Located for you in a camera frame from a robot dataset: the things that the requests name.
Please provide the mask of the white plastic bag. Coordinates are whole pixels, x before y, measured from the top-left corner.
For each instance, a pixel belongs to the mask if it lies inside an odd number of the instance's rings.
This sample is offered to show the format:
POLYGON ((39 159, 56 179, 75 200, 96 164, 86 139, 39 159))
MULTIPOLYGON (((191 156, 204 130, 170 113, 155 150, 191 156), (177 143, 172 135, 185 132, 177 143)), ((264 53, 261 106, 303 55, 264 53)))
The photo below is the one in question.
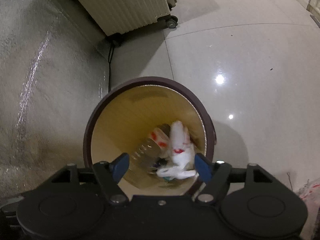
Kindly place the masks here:
POLYGON ((319 178, 313 181, 308 180, 307 183, 298 190, 297 194, 304 202, 312 202, 319 205, 319 187, 319 178))
POLYGON ((183 180, 197 175, 194 168, 195 146, 190 139, 187 126, 181 121, 171 124, 168 162, 158 168, 156 174, 165 180, 183 180))

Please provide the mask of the clear plastic bottle red label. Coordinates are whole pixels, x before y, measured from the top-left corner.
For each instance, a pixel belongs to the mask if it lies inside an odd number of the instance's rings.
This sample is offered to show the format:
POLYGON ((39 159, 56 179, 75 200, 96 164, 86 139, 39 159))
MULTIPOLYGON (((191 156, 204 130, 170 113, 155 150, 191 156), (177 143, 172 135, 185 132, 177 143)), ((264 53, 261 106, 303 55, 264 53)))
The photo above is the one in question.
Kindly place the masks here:
POLYGON ((129 169, 133 172, 156 173, 167 163, 170 126, 161 124, 155 127, 130 156, 129 169))

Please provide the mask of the brown round trash bin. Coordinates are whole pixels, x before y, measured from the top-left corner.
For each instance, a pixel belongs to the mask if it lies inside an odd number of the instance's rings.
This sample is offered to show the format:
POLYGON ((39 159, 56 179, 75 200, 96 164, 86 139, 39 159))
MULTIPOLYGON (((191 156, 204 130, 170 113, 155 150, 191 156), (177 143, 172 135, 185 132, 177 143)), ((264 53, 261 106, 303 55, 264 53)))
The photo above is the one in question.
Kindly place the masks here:
POLYGON ((188 88, 163 77, 141 77, 118 86, 94 109, 84 135, 86 167, 133 154, 150 132, 181 121, 197 150, 212 160, 216 133, 205 107, 188 88))

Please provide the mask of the beige ribbed suitcase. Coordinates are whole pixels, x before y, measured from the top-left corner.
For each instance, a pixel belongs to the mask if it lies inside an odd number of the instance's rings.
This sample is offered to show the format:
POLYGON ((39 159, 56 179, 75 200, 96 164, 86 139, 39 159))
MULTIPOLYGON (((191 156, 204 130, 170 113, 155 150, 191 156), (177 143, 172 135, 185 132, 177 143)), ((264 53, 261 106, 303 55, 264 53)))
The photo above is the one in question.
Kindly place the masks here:
POLYGON ((111 36, 164 20, 174 29, 178 18, 171 14, 177 0, 78 0, 102 31, 111 36))

